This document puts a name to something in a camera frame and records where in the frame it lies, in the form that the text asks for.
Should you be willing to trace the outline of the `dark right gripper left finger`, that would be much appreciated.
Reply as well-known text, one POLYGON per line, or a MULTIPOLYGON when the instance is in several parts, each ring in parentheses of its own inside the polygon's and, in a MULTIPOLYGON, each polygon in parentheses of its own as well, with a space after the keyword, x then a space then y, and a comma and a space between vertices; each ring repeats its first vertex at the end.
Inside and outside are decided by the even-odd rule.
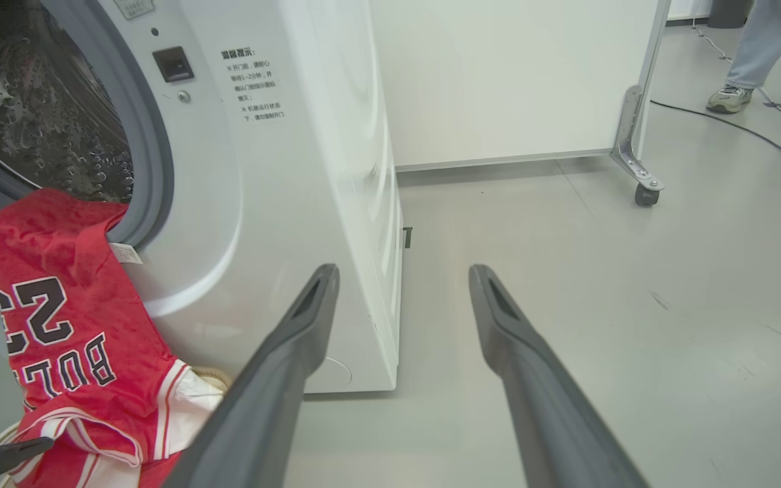
POLYGON ((178 460, 163 488, 283 488, 306 380, 325 360, 339 271, 322 264, 178 460))

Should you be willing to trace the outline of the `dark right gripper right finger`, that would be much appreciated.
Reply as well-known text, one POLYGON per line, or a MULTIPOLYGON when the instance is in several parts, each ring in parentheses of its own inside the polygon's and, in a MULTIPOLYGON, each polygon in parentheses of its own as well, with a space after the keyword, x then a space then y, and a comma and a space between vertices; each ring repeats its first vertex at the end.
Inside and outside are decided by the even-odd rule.
POLYGON ((481 352, 502 380, 529 488, 649 488, 497 274, 468 270, 481 352))

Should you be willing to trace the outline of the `red basketball jersey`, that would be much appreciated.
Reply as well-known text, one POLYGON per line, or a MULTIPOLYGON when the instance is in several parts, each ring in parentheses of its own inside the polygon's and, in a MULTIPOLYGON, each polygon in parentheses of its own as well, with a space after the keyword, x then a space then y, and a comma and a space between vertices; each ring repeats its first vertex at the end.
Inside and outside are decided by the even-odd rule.
POLYGON ((0 210, 0 311, 24 392, 14 488, 161 488, 223 399, 171 352, 106 233, 121 203, 52 188, 0 210))

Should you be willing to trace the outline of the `white front-load washing machine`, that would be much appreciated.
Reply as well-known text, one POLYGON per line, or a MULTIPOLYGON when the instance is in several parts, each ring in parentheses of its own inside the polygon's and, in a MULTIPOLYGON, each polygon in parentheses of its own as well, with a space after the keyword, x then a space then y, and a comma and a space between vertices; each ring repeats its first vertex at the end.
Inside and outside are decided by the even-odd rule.
POLYGON ((368 0, 0 0, 0 209, 41 188, 126 205, 108 239, 185 361, 238 373, 332 263, 306 392, 396 388, 402 208, 368 0))

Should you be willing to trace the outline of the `white partition panel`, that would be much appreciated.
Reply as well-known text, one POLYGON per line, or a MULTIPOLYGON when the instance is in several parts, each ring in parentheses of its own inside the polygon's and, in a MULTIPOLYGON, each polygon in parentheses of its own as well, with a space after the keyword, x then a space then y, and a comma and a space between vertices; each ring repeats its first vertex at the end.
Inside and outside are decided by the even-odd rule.
POLYGON ((371 0, 399 172, 606 155, 670 0, 371 0))

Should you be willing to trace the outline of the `grey sneaker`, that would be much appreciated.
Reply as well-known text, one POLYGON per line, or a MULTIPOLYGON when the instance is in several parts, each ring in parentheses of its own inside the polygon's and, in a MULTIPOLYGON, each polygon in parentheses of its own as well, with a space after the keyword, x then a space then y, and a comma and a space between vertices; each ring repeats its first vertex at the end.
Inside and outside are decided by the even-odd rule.
POLYGON ((740 113, 750 103, 753 94, 753 89, 725 85, 709 97, 706 110, 726 115, 740 113))

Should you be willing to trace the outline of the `light blue jeans leg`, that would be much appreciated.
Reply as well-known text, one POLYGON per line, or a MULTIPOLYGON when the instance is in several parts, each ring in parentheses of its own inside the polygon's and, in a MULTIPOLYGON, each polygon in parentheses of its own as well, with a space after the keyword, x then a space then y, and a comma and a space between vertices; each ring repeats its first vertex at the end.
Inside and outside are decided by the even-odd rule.
POLYGON ((781 58, 781 0, 754 0, 726 84, 756 89, 781 58))

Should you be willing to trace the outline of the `dark grey bin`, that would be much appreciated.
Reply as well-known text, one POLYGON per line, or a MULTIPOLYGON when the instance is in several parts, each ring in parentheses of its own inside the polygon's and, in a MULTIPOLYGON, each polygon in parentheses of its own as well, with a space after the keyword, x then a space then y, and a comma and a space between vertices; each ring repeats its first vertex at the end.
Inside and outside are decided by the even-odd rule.
POLYGON ((743 28, 755 0, 710 0, 707 25, 716 30, 743 28))

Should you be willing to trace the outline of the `metal bracket with caster wheel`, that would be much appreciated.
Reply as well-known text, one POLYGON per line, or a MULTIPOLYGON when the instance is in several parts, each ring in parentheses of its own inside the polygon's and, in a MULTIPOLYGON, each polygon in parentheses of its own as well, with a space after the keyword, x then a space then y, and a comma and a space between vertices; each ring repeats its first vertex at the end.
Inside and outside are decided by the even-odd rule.
POLYGON ((635 152, 635 139, 641 123, 639 115, 643 99, 643 89, 640 85, 629 87, 621 107, 620 120, 616 131, 616 141, 610 152, 610 157, 616 161, 629 176, 637 182, 635 189, 635 204, 641 207, 653 207, 664 188, 661 180, 648 171, 635 152))

